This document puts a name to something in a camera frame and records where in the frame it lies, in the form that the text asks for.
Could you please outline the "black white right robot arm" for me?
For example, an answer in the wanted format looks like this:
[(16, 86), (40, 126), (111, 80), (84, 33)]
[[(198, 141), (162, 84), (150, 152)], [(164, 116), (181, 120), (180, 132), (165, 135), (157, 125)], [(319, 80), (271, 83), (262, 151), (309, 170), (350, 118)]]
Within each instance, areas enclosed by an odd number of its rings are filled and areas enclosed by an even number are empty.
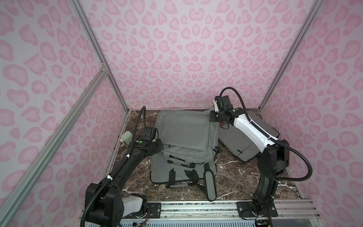
[(288, 166), (289, 150), (277, 144), (278, 139), (261, 128), (243, 108), (234, 108), (228, 96), (216, 96), (213, 105), (215, 110), (210, 112), (212, 122), (226, 122), (233, 125), (261, 152), (257, 163), (260, 178), (250, 202), (250, 210), (257, 217), (267, 215), (270, 218), (278, 187), (277, 178)]

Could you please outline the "grey zippered laptop bag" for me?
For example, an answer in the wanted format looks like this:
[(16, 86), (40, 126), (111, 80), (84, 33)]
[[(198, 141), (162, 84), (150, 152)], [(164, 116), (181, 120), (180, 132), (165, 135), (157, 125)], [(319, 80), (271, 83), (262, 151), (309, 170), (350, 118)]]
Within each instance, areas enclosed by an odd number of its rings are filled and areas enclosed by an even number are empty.
[[(165, 159), (173, 166), (184, 169), (192, 180), (189, 186), (200, 187), (208, 201), (217, 198), (215, 176), (208, 162), (215, 160), (218, 150), (218, 123), (209, 119), (209, 113), (186, 110), (163, 110), (159, 113), (156, 128), (159, 130)], [(199, 180), (193, 168), (205, 164), (204, 179)]]

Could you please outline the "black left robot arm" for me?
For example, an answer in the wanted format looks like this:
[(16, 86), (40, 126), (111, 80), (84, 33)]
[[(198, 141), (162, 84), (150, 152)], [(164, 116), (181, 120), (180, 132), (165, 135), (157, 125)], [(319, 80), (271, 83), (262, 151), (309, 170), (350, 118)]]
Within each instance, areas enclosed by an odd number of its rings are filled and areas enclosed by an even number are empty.
[(121, 162), (98, 184), (91, 183), (87, 187), (79, 225), (84, 227), (90, 222), (101, 227), (117, 227), (125, 216), (141, 211), (146, 213), (146, 199), (141, 196), (122, 198), (122, 190), (139, 163), (163, 149), (158, 129), (145, 127)]

